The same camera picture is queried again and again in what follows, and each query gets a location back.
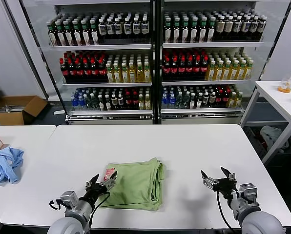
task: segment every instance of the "folded shirt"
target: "folded shirt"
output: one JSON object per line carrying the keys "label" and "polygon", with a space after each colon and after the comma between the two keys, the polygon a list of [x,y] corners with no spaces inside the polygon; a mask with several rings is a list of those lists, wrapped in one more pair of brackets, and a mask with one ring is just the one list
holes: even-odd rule
{"label": "folded shirt", "polygon": [[117,171],[116,184],[101,208],[158,210],[162,204],[163,164],[153,158],[148,162],[108,164],[106,177]]}

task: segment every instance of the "white wall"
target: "white wall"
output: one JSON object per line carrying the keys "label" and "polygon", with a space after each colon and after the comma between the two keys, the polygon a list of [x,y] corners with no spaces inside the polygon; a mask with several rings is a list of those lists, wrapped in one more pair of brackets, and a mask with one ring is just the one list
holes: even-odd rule
{"label": "white wall", "polygon": [[262,80],[281,80],[291,74],[291,11]]}
{"label": "white wall", "polygon": [[45,98],[0,1],[0,92]]}

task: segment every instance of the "blue cloth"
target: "blue cloth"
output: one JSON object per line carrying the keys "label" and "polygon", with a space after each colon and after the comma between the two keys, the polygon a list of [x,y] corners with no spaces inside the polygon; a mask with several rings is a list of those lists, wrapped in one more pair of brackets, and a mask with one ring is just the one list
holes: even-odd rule
{"label": "blue cloth", "polygon": [[0,150],[0,182],[5,178],[11,183],[19,180],[13,169],[23,164],[24,151],[6,147]]}

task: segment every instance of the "beverage bottle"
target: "beverage bottle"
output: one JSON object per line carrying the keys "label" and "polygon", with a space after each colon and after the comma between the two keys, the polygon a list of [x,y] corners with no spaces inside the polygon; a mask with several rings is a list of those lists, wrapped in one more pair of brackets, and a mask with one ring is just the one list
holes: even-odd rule
{"label": "beverage bottle", "polygon": [[141,62],[137,62],[137,82],[144,82],[145,78],[144,78],[144,71],[142,69],[142,63]]}
{"label": "beverage bottle", "polygon": [[246,69],[246,60],[241,61],[241,65],[239,66],[239,69],[237,70],[237,74],[235,75],[236,79],[243,79],[243,74]]}
{"label": "beverage bottle", "polygon": [[212,92],[209,95],[209,101],[208,101],[208,107],[209,108],[214,108],[215,107],[215,100],[216,100],[216,93]]}
{"label": "beverage bottle", "polygon": [[72,111],[78,110],[78,100],[77,98],[75,98],[74,95],[71,96],[71,100],[72,100]]}
{"label": "beverage bottle", "polygon": [[202,106],[201,107],[207,107],[208,106],[208,99],[209,99],[208,92],[205,92],[203,94]]}
{"label": "beverage bottle", "polygon": [[258,22],[258,26],[257,26],[256,34],[255,34],[255,41],[260,41],[263,35],[263,31],[267,24],[266,20],[267,20],[267,17],[263,16],[261,20]]}
{"label": "beverage bottle", "polygon": [[83,66],[78,59],[75,61],[75,70],[77,74],[77,79],[83,78]]}
{"label": "beverage bottle", "polygon": [[242,101],[242,92],[239,92],[238,97],[234,101],[234,108],[240,108],[241,107],[241,101]]}
{"label": "beverage bottle", "polygon": [[183,27],[182,27],[182,43],[187,42],[188,39],[188,17],[184,17]]}
{"label": "beverage bottle", "polygon": [[134,33],[134,38],[139,39],[140,38],[140,34],[141,34],[141,27],[140,27],[140,22],[138,20],[138,18],[134,18],[134,23],[132,24],[133,26],[133,33]]}
{"label": "beverage bottle", "polygon": [[214,72],[213,80],[220,80],[223,73],[223,64],[224,64],[224,61],[219,60],[218,65],[215,65],[215,72]]}
{"label": "beverage bottle", "polygon": [[117,63],[114,63],[114,79],[115,83],[122,83],[121,72]]}
{"label": "beverage bottle", "polygon": [[235,60],[231,68],[231,72],[228,74],[228,79],[230,80],[237,79],[236,74],[237,74],[238,69],[239,69],[239,60]]}
{"label": "beverage bottle", "polygon": [[235,98],[236,98],[236,92],[232,92],[231,97],[229,98],[229,100],[226,104],[226,107],[229,107],[229,108],[233,107]]}
{"label": "beverage bottle", "polygon": [[111,110],[111,103],[110,103],[110,98],[108,94],[105,95],[105,106],[108,111]]}
{"label": "beverage bottle", "polygon": [[218,92],[216,94],[216,99],[215,99],[215,106],[216,107],[221,106],[222,96],[223,96],[223,90],[220,89],[220,90],[218,90]]}
{"label": "beverage bottle", "polygon": [[168,99],[167,99],[167,95],[164,93],[162,96],[161,109],[167,109],[167,108],[168,108]]}
{"label": "beverage bottle", "polygon": [[211,81],[213,80],[214,73],[215,73],[215,61],[210,62],[210,67],[206,73],[205,80]]}
{"label": "beverage bottle", "polygon": [[205,41],[205,35],[206,35],[206,17],[202,17],[200,28],[199,28],[199,35],[198,35],[198,42],[204,42]]}
{"label": "beverage bottle", "polygon": [[223,92],[221,107],[226,107],[229,97],[230,97],[230,89],[227,89]]}
{"label": "beverage bottle", "polygon": [[131,31],[131,22],[129,21],[129,18],[125,18],[124,32],[126,38],[131,38]]}
{"label": "beverage bottle", "polygon": [[230,41],[230,35],[232,31],[232,26],[233,26],[233,16],[229,16],[228,19],[225,22],[225,27],[224,27],[224,32],[223,32],[223,40],[224,41]]}
{"label": "beverage bottle", "polygon": [[191,43],[196,42],[196,35],[197,35],[197,31],[198,31],[197,23],[198,23],[198,18],[193,17],[192,18],[191,35],[190,35],[190,42]]}
{"label": "beverage bottle", "polygon": [[60,58],[60,70],[62,72],[62,75],[64,76],[65,79],[69,79],[70,77],[70,72],[66,66],[66,64],[64,63],[63,59]]}
{"label": "beverage bottle", "polygon": [[242,22],[241,35],[240,35],[241,40],[247,39],[250,25],[251,25],[250,16],[247,16],[246,19]]}
{"label": "beverage bottle", "polygon": [[240,31],[242,27],[242,17],[238,16],[237,20],[233,22],[232,32],[231,32],[231,40],[240,40]]}
{"label": "beverage bottle", "polygon": [[203,62],[200,66],[200,71],[201,71],[200,77],[201,79],[204,79],[206,72],[208,71],[208,56],[207,55],[203,56]]}
{"label": "beverage bottle", "polygon": [[173,43],[179,42],[179,34],[180,34],[180,27],[179,27],[180,18],[175,17],[174,19],[174,27],[173,27]]}
{"label": "beverage bottle", "polygon": [[220,19],[217,21],[214,41],[221,41],[223,39],[223,31],[225,28],[224,19],[225,19],[225,17],[221,16]]}
{"label": "beverage bottle", "polygon": [[189,108],[193,109],[195,105],[195,93],[191,93]]}
{"label": "beverage bottle", "polygon": [[73,20],[72,21],[73,22],[73,28],[74,28],[74,30],[73,30],[73,34],[74,34],[74,37],[75,37],[75,44],[76,45],[82,45],[82,33],[81,33],[81,31],[80,31],[80,29],[79,29],[79,25],[78,25],[78,21],[77,20]]}
{"label": "beverage bottle", "polygon": [[59,40],[58,34],[57,34],[56,30],[54,29],[51,21],[47,22],[47,27],[48,27],[48,35],[49,35],[49,38],[51,41],[51,46],[58,46],[58,41],[60,41],[60,40]]}
{"label": "beverage bottle", "polygon": [[248,40],[255,40],[256,31],[258,26],[258,16],[255,16],[251,21],[251,25],[249,27]]}
{"label": "beverage bottle", "polygon": [[222,73],[222,76],[220,77],[220,80],[228,80],[229,72],[231,70],[230,67],[231,67],[231,61],[226,60],[226,64],[223,67],[223,73]]}
{"label": "beverage bottle", "polygon": [[133,62],[129,62],[129,78],[130,83],[136,83],[136,71]]}
{"label": "beverage bottle", "polygon": [[94,19],[91,19],[90,21],[90,37],[91,37],[91,42],[90,44],[92,45],[99,45],[99,39],[98,39],[98,31],[97,31],[97,25],[96,21]]}
{"label": "beverage bottle", "polygon": [[109,83],[115,83],[114,72],[111,64],[107,63],[106,65],[106,75]]}

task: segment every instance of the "white table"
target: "white table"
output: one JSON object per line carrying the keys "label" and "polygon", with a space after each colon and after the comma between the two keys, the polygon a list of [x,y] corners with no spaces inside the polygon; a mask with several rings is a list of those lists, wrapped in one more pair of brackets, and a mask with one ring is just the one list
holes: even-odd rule
{"label": "white table", "polygon": [[283,133],[263,157],[262,162],[264,164],[270,162],[278,150],[291,136],[291,92],[282,93],[278,91],[279,85],[279,81],[257,81],[256,89],[240,122],[241,127],[244,127],[259,95],[263,96],[283,116],[283,118],[288,121],[288,125]]}
{"label": "white table", "polygon": [[[202,183],[200,170],[223,178],[220,166],[236,173],[238,186],[258,187],[263,211],[291,226],[291,214],[239,125],[61,125],[47,143],[47,154],[27,170],[0,221],[6,225],[49,227],[64,217],[49,201],[74,190],[85,193],[85,182],[102,174],[108,163],[148,161],[166,165],[163,205],[157,212],[98,209],[92,228],[110,229],[226,229],[216,193]],[[226,219],[234,228],[227,201],[221,199]]]}
{"label": "white table", "polygon": [[[23,165],[20,167],[21,180],[27,176],[27,169],[34,164],[36,152],[45,150],[45,142],[50,138],[56,126],[0,126],[0,139],[5,145],[24,150]],[[17,184],[0,185],[0,216],[9,203],[16,202],[13,194],[18,191]]]}

